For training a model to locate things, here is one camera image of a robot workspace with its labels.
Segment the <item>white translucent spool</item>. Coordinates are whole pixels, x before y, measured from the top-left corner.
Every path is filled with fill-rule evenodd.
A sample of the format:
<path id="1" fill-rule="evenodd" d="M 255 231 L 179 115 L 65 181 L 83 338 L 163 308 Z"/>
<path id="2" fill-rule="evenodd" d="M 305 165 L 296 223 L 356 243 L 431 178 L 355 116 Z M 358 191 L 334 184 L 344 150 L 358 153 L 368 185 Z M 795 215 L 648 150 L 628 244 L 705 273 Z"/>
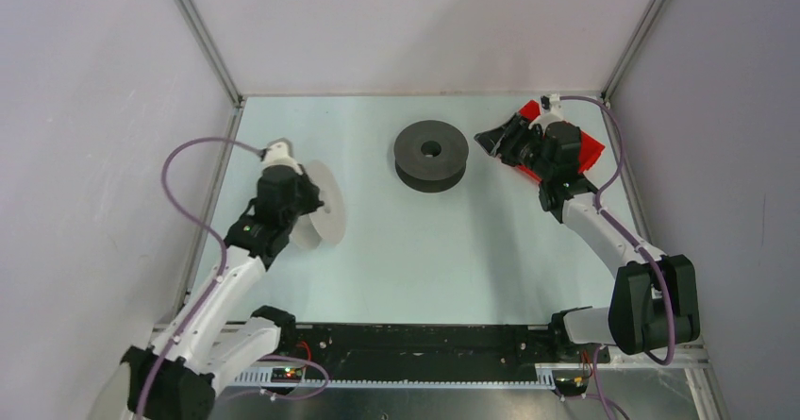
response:
<path id="1" fill-rule="evenodd" d="M 339 244 L 346 230 L 346 211 L 342 190 L 331 170 L 320 160 L 312 160 L 305 170 L 313 184 L 320 189 L 323 205 L 299 218 L 290 242 L 304 250 L 321 244 Z"/>

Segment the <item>dark grey spool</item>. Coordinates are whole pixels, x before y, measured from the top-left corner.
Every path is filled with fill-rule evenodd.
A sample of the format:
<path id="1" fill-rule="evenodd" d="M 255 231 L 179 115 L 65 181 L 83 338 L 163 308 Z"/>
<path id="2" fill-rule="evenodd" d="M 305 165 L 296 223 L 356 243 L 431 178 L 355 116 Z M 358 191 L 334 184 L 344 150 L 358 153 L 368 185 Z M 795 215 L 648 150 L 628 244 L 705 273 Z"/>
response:
<path id="1" fill-rule="evenodd" d="M 398 134 L 392 153 L 395 172 L 406 186 L 421 193 L 442 193 L 465 175 L 469 144 L 456 127 L 424 120 Z"/>

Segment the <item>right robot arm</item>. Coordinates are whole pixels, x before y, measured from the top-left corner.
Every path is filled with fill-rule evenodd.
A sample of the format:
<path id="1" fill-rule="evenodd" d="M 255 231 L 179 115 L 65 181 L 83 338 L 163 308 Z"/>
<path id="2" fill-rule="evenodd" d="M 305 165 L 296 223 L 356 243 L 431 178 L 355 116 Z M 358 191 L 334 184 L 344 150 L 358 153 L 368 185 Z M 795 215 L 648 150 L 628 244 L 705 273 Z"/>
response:
<path id="1" fill-rule="evenodd" d="M 558 313 L 562 327 L 548 337 L 555 358 L 573 361 L 587 344 L 606 344 L 668 365 L 679 344 L 699 337 L 691 261 L 662 252 L 601 204 L 582 172 L 582 158 L 594 147 L 585 132 L 566 121 L 542 125 L 516 114 L 475 141 L 490 157 L 532 175 L 542 209 L 578 235 L 614 279 L 608 306 Z"/>

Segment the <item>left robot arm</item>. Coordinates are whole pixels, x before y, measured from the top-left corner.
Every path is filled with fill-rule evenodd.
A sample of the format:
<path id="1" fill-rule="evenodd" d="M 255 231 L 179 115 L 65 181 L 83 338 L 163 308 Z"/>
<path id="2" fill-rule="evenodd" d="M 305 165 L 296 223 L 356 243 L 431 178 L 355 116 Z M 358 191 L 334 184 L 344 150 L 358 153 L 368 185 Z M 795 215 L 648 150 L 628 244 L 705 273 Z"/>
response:
<path id="1" fill-rule="evenodd" d="M 200 294 L 146 348 L 131 346 L 120 368 L 128 378 L 123 419 L 206 419 L 226 386 L 262 356 L 286 360 L 298 347 L 288 328 L 292 315 L 274 308 L 252 316 L 224 341 L 227 318 L 280 252 L 298 220 L 323 203 L 302 166 L 272 165 L 262 171 L 257 195 L 218 240 L 219 265 Z"/>

